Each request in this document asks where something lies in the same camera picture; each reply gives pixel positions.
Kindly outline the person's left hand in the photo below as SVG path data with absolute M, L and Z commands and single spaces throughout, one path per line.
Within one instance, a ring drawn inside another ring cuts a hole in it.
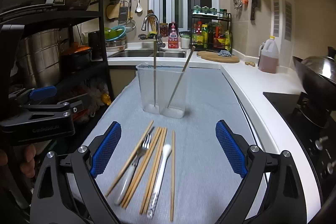
M 1 144 L 1 162 L 0 166 L 5 166 L 8 163 L 8 156 L 5 152 L 4 145 Z M 33 178 L 35 176 L 35 155 L 37 154 L 36 148 L 33 144 L 25 147 L 23 155 L 20 158 L 21 172 L 27 178 Z

